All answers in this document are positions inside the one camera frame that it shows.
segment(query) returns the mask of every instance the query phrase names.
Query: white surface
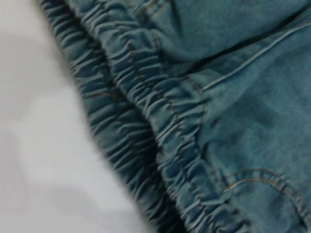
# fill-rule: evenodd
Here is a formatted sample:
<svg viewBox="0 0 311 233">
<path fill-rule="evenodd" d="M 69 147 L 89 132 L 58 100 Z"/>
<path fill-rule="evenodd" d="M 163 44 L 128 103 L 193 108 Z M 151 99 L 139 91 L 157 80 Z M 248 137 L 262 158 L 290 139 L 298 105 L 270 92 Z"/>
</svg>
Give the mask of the white surface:
<svg viewBox="0 0 311 233">
<path fill-rule="evenodd" d="M 0 232 L 148 233 L 35 0 L 0 0 Z"/>
</svg>

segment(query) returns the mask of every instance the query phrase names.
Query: gathered denim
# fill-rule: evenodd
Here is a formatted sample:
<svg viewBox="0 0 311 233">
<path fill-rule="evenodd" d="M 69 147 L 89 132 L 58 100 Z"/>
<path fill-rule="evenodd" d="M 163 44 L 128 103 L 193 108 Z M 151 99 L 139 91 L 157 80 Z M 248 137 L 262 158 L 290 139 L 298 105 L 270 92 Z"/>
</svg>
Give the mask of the gathered denim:
<svg viewBox="0 0 311 233">
<path fill-rule="evenodd" d="M 159 233 L 311 231 L 309 0 L 39 1 Z"/>
</svg>

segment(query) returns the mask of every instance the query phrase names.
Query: denim fabric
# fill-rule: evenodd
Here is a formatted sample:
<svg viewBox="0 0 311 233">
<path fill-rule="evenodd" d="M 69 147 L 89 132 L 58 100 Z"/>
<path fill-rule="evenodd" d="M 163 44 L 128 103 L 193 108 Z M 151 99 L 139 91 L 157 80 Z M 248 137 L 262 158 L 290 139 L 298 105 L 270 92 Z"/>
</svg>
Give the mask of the denim fabric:
<svg viewBox="0 0 311 233">
<path fill-rule="evenodd" d="M 311 231 L 309 0 L 40 5 L 158 232 Z"/>
</svg>

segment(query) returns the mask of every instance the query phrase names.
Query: jeans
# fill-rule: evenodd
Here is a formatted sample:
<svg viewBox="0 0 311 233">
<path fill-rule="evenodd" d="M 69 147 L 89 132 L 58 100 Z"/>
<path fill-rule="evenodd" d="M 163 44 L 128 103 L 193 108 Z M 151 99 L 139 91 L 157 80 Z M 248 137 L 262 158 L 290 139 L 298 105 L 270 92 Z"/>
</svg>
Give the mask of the jeans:
<svg viewBox="0 0 311 233">
<path fill-rule="evenodd" d="M 311 231 L 310 4 L 40 0 L 159 233 Z"/>
</svg>

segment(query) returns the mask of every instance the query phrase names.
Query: pocket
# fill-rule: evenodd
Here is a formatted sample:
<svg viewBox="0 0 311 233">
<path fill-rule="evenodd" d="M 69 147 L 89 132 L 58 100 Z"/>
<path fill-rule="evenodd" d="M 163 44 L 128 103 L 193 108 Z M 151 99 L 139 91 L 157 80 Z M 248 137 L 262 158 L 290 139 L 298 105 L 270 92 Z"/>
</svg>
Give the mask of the pocket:
<svg viewBox="0 0 311 233">
<path fill-rule="evenodd" d="M 256 168 L 223 177 L 224 192 L 250 221 L 253 233 L 306 233 L 307 210 L 285 179 Z"/>
</svg>

